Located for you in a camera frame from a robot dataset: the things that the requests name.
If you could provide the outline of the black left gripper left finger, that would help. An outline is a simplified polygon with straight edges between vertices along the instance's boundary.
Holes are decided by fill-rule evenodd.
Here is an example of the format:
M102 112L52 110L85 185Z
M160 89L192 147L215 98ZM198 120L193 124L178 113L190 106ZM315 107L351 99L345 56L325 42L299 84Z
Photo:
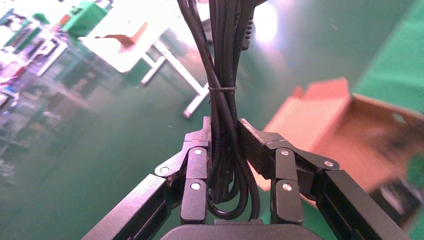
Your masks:
M150 240L180 206L181 224L205 224L211 159L211 118L187 133L181 150L158 165L88 233L84 240Z

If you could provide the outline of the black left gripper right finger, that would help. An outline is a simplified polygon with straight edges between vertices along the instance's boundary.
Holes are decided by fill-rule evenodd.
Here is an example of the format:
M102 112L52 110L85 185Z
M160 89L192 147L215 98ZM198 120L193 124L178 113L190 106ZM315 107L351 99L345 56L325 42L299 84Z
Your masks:
M285 236L316 240L302 226L302 197L316 207L339 240L406 240L408 235L339 164L298 149L280 134L238 121L243 154L264 179L271 180L270 222Z

